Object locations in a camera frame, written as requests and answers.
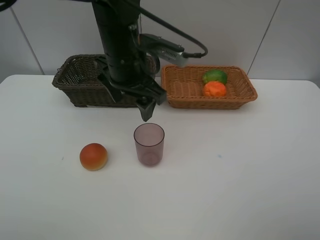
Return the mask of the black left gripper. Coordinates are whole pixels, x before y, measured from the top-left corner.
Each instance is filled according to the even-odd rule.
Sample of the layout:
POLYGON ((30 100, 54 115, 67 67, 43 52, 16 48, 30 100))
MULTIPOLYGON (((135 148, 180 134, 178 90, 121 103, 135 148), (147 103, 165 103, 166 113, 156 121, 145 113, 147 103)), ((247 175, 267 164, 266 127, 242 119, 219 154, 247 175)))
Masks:
POLYGON ((96 63, 101 69, 101 83, 107 89, 112 100, 119 102, 123 94, 137 97, 141 118, 147 122, 152 116, 156 104, 166 100, 166 91, 152 78, 145 63, 147 49, 139 44, 137 25, 98 24, 104 56, 96 63))

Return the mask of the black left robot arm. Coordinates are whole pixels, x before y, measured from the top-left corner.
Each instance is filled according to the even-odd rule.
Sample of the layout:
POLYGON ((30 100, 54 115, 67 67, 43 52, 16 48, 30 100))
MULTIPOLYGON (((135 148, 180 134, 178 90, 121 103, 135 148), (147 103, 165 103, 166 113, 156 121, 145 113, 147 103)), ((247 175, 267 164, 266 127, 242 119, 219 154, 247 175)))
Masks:
POLYGON ((155 81, 159 58, 140 46, 139 12, 120 0, 91 2, 104 55, 95 59, 104 85, 114 102, 135 98, 141 118, 147 122, 156 105, 166 100, 166 91, 155 81))

